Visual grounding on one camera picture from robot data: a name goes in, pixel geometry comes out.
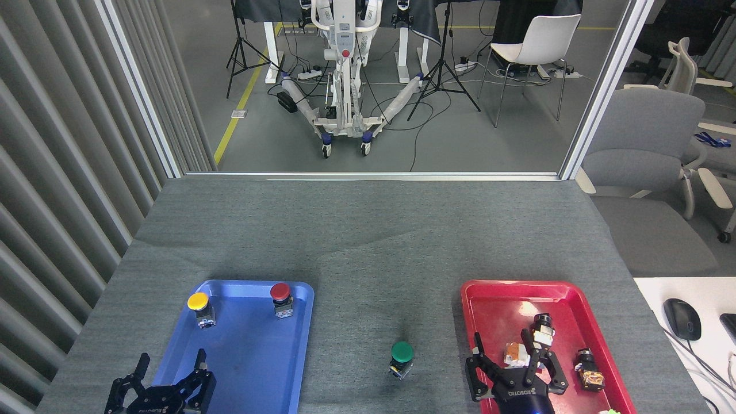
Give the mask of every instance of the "green button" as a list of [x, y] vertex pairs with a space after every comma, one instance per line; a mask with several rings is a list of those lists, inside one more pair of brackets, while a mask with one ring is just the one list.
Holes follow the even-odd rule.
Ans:
[[414, 349], [408, 342], [397, 342], [391, 347], [391, 357], [395, 359], [396, 362], [409, 362], [414, 358]]

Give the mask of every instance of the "gray curtain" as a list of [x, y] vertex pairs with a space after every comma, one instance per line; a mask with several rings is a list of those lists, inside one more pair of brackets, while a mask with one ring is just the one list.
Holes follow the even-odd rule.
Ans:
[[736, 83], [736, 23], [728, 17], [698, 66], [715, 77]]
[[0, 1], [4, 414], [33, 412], [170, 167], [215, 168], [161, 5], [119, 2], [125, 41], [103, 1]]

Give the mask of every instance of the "red tray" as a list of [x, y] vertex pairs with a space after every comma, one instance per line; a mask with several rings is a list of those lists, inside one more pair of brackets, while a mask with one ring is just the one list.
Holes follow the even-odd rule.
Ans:
[[[510, 342], [521, 342], [521, 329], [528, 328], [538, 313], [549, 313], [556, 334], [552, 350], [557, 354], [570, 386], [565, 394], [550, 394], [556, 414], [591, 414], [612, 408], [635, 414], [634, 404], [623, 386], [598, 323], [583, 292], [563, 281], [467, 281], [460, 289], [468, 342], [480, 332], [486, 355], [501, 367], [503, 351]], [[606, 388], [600, 392], [582, 389], [575, 372], [576, 352], [590, 348]], [[547, 370], [540, 376], [549, 382]], [[480, 373], [482, 381], [491, 382]], [[492, 399], [481, 401], [483, 414], [497, 414]]]

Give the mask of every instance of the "power strip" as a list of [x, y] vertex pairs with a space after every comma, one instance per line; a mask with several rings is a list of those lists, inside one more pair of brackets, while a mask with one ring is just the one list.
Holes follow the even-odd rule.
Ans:
[[322, 76], [322, 71], [316, 71], [316, 70], [312, 69], [309, 72], [297, 74], [297, 79], [299, 79], [299, 80], [307, 80], [307, 79], [311, 79], [313, 77], [318, 77], [318, 76]]
[[542, 67], [542, 65], [537, 65], [537, 73], [539, 74], [539, 78], [542, 79], [542, 80], [549, 80], [550, 79], [550, 75]]
[[470, 69], [475, 68], [475, 65], [477, 63], [478, 62], [473, 62], [472, 60], [469, 60], [468, 63], [458, 63], [457, 65], [455, 65], [455, 71], [456, 72], [469, 71]]
[[[557, 69], [554, 72], [554, 77], [557, 79], [562, 79], [562, 69]], [[579, 74], [578, 72], [573, 72], [571, 74], [567, 74], [565, 78], [567, 79], [578, 79], [579, 77], [583, 77], [583, 75]]]

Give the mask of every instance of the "blue lanyard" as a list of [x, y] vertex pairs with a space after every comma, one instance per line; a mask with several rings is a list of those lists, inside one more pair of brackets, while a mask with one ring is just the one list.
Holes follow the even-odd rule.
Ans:
[[715, 139], [712, 136], [710, 136], [709, 133], [705, 131], [695, 134], [695, 137], [698, 138], [698, 141], [704, 144], [708, 144], [711, 147], [715, 147], [715, 148], [730, 148], [731, 147], [730, 139], [726, 139], [726, 138]]

